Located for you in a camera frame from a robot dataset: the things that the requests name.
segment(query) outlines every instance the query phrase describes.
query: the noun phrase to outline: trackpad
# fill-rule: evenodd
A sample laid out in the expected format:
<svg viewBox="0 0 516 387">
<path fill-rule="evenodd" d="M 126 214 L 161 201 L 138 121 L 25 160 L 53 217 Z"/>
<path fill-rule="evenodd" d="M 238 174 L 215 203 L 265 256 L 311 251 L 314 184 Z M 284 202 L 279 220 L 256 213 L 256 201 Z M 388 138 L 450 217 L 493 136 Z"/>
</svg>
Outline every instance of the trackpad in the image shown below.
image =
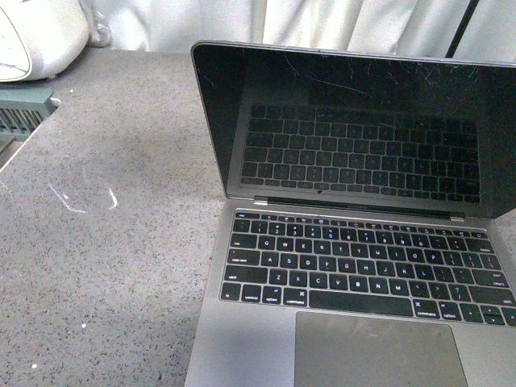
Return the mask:
<svg viewBox="0 0 516 387">
<path fill-rule="evenodd" d="M 448 325 L 296 314 L 295 387 L 467 387 Z"/>
</svg>

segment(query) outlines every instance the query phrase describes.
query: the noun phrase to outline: laptop body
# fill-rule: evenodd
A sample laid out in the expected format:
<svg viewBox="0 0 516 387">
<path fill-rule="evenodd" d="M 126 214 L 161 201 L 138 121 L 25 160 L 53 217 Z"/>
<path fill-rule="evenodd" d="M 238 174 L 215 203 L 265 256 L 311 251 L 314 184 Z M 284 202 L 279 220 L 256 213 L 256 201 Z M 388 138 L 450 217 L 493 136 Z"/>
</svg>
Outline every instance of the laptop body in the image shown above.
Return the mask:
<svg viewBox="0 0 516 387">
<path fill-rule="evenodd" d="M 516 68 L 192 55 L 227 201 L 186 385 L 514 385 Z"/>
</svg>

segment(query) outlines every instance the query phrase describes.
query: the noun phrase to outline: white appliance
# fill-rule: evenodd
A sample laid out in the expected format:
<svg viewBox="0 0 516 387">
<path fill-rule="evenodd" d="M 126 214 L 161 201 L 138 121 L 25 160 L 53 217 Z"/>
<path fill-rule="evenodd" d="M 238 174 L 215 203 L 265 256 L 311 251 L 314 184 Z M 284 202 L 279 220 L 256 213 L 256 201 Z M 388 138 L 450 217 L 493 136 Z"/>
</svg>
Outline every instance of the white appliance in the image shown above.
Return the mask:
<svg viewBox="0 0 516 387">
<path fill-rule="evenodd" d="M 0 0 L 0 82 L 55 76 L 88 35 L 78 0 Z"/>
</svg>

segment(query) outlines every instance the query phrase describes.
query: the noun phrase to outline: gray vent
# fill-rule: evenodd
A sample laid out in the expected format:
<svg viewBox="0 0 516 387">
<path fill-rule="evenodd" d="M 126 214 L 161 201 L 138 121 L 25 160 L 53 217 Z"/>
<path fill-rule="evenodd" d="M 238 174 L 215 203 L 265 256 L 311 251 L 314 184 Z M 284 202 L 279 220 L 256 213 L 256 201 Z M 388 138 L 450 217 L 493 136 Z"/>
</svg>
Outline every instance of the gray vent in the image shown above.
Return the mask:
<svg viewBox="0 0 516 387">
<path fill-rule="evenodd" d="M 24 141 L 56 109 L 48 89 L 0 88 L 0 139 Z"/>
</svg>

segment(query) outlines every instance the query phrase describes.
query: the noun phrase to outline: curtain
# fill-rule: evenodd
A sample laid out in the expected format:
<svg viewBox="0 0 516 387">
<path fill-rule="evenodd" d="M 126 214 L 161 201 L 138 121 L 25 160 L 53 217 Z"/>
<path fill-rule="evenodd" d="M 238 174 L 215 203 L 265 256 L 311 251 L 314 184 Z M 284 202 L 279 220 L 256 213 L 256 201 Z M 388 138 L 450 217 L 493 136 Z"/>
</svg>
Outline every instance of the curtain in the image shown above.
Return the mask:
<svg viewBox="0 0 516 387">
<path fill-rule="evenodd" d="M 444 57 L 466 0 L 82 0 L 112 48 L 188 52 L 197 40 Z M 455 58 L 516 59 L 516 0 L 481 0 Z"/>
</svg>

